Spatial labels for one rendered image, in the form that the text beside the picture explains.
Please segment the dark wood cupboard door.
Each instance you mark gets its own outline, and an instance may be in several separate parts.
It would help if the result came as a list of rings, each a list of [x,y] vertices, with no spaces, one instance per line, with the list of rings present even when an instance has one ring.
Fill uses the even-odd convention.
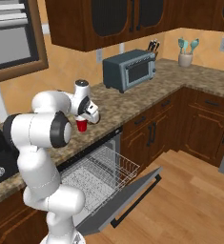
[[[145,125],[128,137],[121,137],[121,154],[139,166],[137,173],[141,173],[149,163],[150,147],[147,146],[149,138],[149,124]]]
[[[188,107],[183,123],[182,151],[219,167],[224,154],[223,136],[224,115]]]
[[[172,138],[171,126],[173,125],[173,107],[157,115],[152,121],[151,154],[150,160],[154,161],[160,154],[168,149]]]

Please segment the wooden knife block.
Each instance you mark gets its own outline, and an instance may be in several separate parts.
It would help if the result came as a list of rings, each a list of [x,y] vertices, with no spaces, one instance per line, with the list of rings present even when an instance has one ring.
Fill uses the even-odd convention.
[[[154,55],[158,55],[158,48],[160,46],[160,42],[157,39],[151,40],[147,51],[152,52]]]

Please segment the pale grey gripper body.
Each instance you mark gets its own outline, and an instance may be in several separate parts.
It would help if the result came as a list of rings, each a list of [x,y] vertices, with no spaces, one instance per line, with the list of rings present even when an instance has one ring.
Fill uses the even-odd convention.
[[[83,117],[90,123],[97,124],[100,120],[99,111],[84,112]]]

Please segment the red cup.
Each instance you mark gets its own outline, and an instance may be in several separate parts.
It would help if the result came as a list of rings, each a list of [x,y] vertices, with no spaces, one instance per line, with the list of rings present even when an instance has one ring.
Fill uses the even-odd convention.
[[[85,132],[87,130],[87,120],[77,120],[76,121],[77,129],[80,132]]]

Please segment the dark wood sink cupboard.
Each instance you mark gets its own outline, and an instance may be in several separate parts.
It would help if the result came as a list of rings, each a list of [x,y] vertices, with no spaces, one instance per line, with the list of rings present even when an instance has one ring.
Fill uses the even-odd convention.
[[[0,244],[39,244],[47,233],[46,213],[26,206],[23,191],[0,202]]]

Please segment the white utensil pot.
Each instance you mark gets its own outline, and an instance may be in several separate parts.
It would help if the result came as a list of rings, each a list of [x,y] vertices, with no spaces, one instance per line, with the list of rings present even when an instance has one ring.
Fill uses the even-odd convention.
[[[187,52],[187,53],[180,53],[178,55],[178,65],[180,67],[187,68],[192,64],[193,56]]]

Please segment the grey toaster oven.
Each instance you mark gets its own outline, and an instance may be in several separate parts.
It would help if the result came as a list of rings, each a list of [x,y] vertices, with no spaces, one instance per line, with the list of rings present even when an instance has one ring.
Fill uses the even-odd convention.
[[[124,93],[146,80],[153,79],[155,54],[143,50],[127,51],[104,59],[102,65],[105,87]]]

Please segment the black sink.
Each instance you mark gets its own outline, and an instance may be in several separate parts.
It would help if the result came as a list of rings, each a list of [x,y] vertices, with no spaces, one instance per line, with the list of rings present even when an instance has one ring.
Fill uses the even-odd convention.
[[[18,173],[18,155],[19,151],[8,145],[0,130],[0,183]]]

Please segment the grey dishwasher door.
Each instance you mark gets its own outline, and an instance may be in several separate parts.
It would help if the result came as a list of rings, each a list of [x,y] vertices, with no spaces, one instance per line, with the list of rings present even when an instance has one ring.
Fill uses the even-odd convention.
[[[87,217],[78,226],[77,231],[82,235],[96,234],[101,232],[111,221],[118,219],[136,199],[145,192],[155,181],[155,176],[160,175],[162,168],[159,167],[145,176],[123,188],[113,199],[102,207],[95,215]]]

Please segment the teal ladle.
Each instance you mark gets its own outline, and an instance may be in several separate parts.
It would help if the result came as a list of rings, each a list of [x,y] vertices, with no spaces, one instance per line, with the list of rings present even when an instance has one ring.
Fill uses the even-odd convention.
[[[190,51],[190,53],[193,53],[194,49],[195,49],[198,45],[199,45],[199,39],[196,38],[196,39],[194,39],[194,40],[192,41],[192,43],[191,43],[191,51]]]

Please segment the dark wood wall cupboards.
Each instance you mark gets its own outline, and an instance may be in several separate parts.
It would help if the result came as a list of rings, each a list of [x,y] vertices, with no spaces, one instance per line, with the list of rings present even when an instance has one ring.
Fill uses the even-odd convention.
[[[51,42],[77,51],[114,44],[178,28],[224,31],[224,0],[45,0]]]

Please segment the dark wood drawer front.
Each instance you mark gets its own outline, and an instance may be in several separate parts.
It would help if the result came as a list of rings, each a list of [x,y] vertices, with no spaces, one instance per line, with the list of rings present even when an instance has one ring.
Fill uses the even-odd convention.
[[[166,98],[164,98],[163,100],[161,100],[160,102],[158,102],[155,105],[155,109],[154,109],[155,114],[161,114],[167,108],[170,108],[174,104],[174,100],[175,100],[174,96],[169,95]]]
[[[130,121],[126,122],[123,125],[122,136],[126,138],[129,135],[131,135],[133,132],[136,132],[138,129],[142,128],[147,122],[151,120],[153,114],[154,114],[154,109],[150,108],[140,113]]]
[[[199,107],[224,114],[224,97],[201,91],[194,103]]]

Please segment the brown framed window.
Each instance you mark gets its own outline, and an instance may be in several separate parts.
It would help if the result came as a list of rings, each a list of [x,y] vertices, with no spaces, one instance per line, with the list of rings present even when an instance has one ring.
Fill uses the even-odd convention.
[[[48,66],[37,0],[0,0],[0,82]]]

